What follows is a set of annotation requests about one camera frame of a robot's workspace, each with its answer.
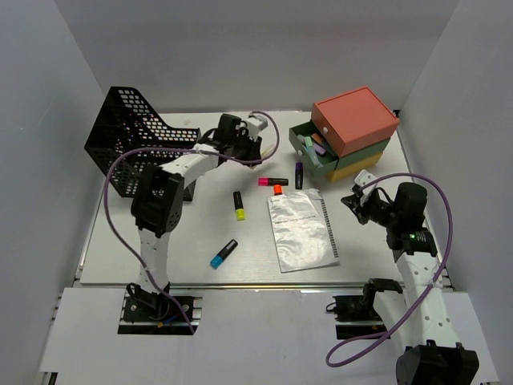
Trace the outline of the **orange black highlighter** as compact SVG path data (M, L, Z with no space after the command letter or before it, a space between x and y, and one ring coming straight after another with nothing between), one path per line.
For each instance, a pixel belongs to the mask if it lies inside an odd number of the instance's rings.
M275 196L279 196L283 194L282 187L279 184L275 184L273 186L273 193Z

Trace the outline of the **yellow bottom drawer box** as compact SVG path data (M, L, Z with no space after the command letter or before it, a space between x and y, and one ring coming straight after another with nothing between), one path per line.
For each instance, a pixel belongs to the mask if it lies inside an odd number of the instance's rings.
M329 182L334 182L336 180L346 178L347 176L350 176L354 173L359 173L362 169L374 166L381 159L382 155L383 153L379 152L373 156L359 160L343 168L328 172L326 175L326 180Z

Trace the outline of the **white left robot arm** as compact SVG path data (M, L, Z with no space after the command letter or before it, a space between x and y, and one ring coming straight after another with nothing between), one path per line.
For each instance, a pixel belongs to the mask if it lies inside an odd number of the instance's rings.
M254 114L245 120L223 114L217 127L197 141L193 153L143 171L131 214L138 229L142 258L137 285L150 293L141 308L150 319L160 320L169 311L170 302L159 290L168 291L169 238L180 221L186 189L224 163L223 156L260 164L260 133L267 126L266 118Z

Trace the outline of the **pastel yellow highlighter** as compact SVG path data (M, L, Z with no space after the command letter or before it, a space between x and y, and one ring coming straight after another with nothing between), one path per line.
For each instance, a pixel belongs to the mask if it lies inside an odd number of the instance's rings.
M273 154L277 151L278 148L279 148L279 146L276 144L269 145L268 147L264 148L261 152L261 159L263 161L269 159L270 157L273 156Z

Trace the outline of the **pastel purple highlighter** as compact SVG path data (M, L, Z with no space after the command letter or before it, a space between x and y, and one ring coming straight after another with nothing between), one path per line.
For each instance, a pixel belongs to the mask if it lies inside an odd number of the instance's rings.
M317 143L313 143L313 148L319 156L324 156L326 154L326 150Z

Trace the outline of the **pastel orange highlighter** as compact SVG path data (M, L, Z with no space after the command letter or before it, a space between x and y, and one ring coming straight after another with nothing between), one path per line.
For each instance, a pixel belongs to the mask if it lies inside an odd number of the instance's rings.
M323 143L325 142L324 138L319 134L312 134L311 137L316 143L320 145L323 145Z

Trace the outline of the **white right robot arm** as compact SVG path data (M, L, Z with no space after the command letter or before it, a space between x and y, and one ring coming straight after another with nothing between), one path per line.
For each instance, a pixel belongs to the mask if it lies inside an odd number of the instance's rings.
M442 293L438 250L424 225L427 191L403 182L395 198L381 199L378 187L357 182L342 198L362 225L386 229L402 282L373 278L364 287L363 313L381 319L398 350L399 384L470 384L479 369L475 351L456 334Z

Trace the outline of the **blue black highlighter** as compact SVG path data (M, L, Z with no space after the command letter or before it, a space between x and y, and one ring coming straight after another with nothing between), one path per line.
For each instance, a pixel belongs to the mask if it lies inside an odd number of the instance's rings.
M224 262L224 260L233 252L233 250L238 246L238 242L232 239L220 252L216 254L216 256L210 261L210 266L213 269L218 269L219 266Z

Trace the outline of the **purple black highlighter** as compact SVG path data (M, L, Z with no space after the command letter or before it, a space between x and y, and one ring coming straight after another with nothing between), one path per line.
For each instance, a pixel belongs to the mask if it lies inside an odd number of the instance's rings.
M295 189L303 189L303 164L301 162L296 162L295 165Z

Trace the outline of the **coral top drawer box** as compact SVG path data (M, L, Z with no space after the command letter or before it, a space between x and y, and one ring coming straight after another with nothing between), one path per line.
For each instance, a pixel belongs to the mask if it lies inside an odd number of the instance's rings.
M369 87L315 102L311 120L339 157L389 139L399 125Z

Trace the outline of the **pastel blue highlighter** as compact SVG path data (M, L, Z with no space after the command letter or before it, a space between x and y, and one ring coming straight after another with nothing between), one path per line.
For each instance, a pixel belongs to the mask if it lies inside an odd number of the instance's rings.
M305 146L305 137L302 135L297 136L298 141L301 143L300 150L297 151L299 156L307 155L308 150Z

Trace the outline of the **green drawer box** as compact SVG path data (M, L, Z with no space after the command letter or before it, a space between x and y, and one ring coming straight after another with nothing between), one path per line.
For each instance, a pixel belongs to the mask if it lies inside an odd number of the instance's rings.
M339 157L328 144L317 143L312 135L319 134L312 121L299 124L289 129L289 142L298 155L304 169L311 176L323 176L329 172L335 172L339 169L347 168L353 164L377 156L378 160L390 142L390 138L371 144L365 148L351 152L348 155ZM305 138L309 137L313 143L313 148L317 159L311 157L305 147Z

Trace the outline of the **pastel green highlighter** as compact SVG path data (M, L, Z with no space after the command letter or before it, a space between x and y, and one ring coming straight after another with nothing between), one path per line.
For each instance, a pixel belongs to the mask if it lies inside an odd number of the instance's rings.
M315 150L315 147L313 146L313 141L309 136L305 137L305 149L314 166L316 168L320 168L322 164L318 159L317 152Z

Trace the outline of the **white safety instruction booklet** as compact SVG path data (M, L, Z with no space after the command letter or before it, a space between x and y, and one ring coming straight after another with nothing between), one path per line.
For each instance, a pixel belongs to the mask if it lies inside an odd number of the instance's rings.
M324 197L315 188L267 199L283 274L340 264Z

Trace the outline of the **pink black highlighter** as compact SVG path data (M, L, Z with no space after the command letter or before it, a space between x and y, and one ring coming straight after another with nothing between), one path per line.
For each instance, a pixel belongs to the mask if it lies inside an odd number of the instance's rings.
M259 177L257 184L263 187L274 185L288 186L289 180L287 178Z

